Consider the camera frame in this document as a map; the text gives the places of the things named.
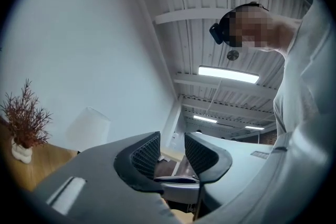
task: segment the ceiling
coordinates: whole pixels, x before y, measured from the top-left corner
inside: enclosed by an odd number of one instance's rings
[[[273,99],[284,73],[284,58],[277,52],[240,49],[239,58],[226,58],[230,48],[217,45],[210,26],[235,6],[261,2],[271,12],[302,18],[309,8],[304,0],[144,0],[177,96],[188,124],[204,126],[224,137],[249,131],[246,125],[275,124]],[[257,84],[200,76],[199,66],[233,69],[260,76]],[[218,124],[194,120],[207,114]]]

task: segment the ceiling light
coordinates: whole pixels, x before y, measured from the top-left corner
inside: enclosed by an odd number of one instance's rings
[[[249,83],[256,83],[259,79],[259,76],[253,74],[237,72],[223,68],[202,67],[202,66],[198,68],[198,74],[212,77],[219,77],[224,79],[240,80]]]
[[[215,120],[210,120],[210,119],[199,117],[199,116],[194,116],[194,119],[198,119],[198,120],[202,120],[202,121],[209,121],[209,122],[213,122],[213,123],[217,122]]]
[[[254,129],[254,130],[263,130],[265,128],[261,128],[261,127],[253,127],[253,126],[245,126],[246,129]]]

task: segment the white column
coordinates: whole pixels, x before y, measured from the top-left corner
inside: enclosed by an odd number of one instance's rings
[[[172,139],[173,133],[177,125],[177,121],[179,120],[179,116],[181,114],[182,100],[183,96],[180,96],[178,98],[178,101],[173,104],[173,107],[166,121],[166,125],[164,126],[161,134],[161,147],[168,147],[170,140]]]

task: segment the vase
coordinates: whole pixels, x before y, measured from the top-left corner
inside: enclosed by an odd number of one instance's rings
[[[14,158],[18,159],[19,161],[28,164],[32,160],[31,156],[33,154],[32,148],[24,148],[15,143],[14,139],[12,139],[12,155]]]

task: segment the fluorescent light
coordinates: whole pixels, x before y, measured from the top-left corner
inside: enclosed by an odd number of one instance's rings
[[[265,128],[261,128],[261,127],[253,127],[253,126],[245,126],[246,129],[254,129],[254,130],[263,130]]]
[[[224,79],[240,80],[249,83],[256,83],[259,79],[259,76],[257,75],[213,67],[199,67],[198,74],[212,77],[219,77]]]
[[[195,116],[195,115],[194,115],[194,119],[198,119],[198,120],[202,120],[202,121],[209,121],[209,122],[213,122],[213,123],[217,122],[215,120],[210,120],[210,119],[199,117],[199,116]]]

